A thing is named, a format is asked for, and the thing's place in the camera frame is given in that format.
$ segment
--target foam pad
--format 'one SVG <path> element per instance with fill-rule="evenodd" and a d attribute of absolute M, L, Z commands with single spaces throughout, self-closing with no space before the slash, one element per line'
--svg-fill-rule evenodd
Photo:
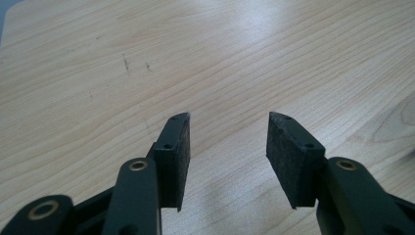
<path fill-rule="evenodd" d="M 314 207 L 312 180 L 323 167 L 325 148 L 295 119 L 269 114 L 266 157 L 271 162 L 291 207 Z"/>

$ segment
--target screw hole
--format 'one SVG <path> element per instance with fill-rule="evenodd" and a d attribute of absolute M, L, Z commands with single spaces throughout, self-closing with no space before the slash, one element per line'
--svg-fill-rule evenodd
<path fill-rule="evenodd" d="M 130 164 L 129 169 L 137 171 L 137 170 L 145 169 L 147 168 L 147 166 L 148 166 L 147 162 L 137 161 L 137 162 Z"/>
<path fill-rule="evenodd" d="M 349 161 L 345 161 L 345 160 L 340 160 L 336 162 L 337 166 L 346 170 L 356 170 L 357 167 L 354 163 L 349 162 Z"/>
<path fill-rule="evenodd" d="M 54 213 L 59 207 L 59 203 L 55 200 L 49 200 L 34 207 L 28 213 L 30 220 L 39 220 Z"/>
<path fill-rule="evenodd" d="M 171 148 L 173 148 L 173 146 L 172 146 L 172 145 L 170 145 L 170 144 L 165 144 L 163 147 L 164 147 L 165 149 L 171 149 Z"/>
<path fill-rule="evenodd" d="M 123 226 L 121 229 L 119 229 L 119 233 L 118 233 L 118 235 L 136 235 L 136 234 L 138 234 L 138 229 L 133 224 Z"/>
<path fill-rule="evenodd" d="M 396 228 L 394 226 L 391 226 L 391 225 L 386 226 L 384 228 L 384 231 L 387 234 L 392 234 L 392 235 L 402 235 L 403 234 L 403 232 L 400 229 L 398 229 L 398 228 Z"/>

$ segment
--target table surface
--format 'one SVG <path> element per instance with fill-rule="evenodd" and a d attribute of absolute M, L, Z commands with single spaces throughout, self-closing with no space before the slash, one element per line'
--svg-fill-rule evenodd
<path fill-rule="evenodd" d="M 31 0 L 0 48 L 0 228 L 25 204 L 115 184 L 190 112 L 164 234 L 319 234 L 265 157 L 268 113 L 415 202 L 414 1 Z"/>

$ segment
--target black plastic bracket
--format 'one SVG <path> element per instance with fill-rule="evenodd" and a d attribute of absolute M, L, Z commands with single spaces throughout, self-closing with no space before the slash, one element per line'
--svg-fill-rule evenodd
<path fill-rule="evenodd" d="M 2 235 L 161 234 L 161 208 L 181 210 L 190 162 L 190 115 L 171 117 L 147 158 L 120 168 L 115 187 L 76 206 L 53 195 L 22 208 Z"/>
<path fill-rule="evenodd" d="M 292 117 L 270 113 L 266 155 L 293 209 L 318 199 L 323 234 L 415 234 L 413 204 L 387 194 L 362 164 L 324 152 Z"/>

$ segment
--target light wood surface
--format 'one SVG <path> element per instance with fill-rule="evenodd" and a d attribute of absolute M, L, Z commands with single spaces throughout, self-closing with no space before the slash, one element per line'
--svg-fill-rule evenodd
<path fill-rule="evenodd" d="M 319 234 L 265 157 L 270 111 L 415 202 L 415 2 L 23 1 L 0 48 L 0 228 L 39 197 L 111 187 L 190 112 L 164 234 Z"/>

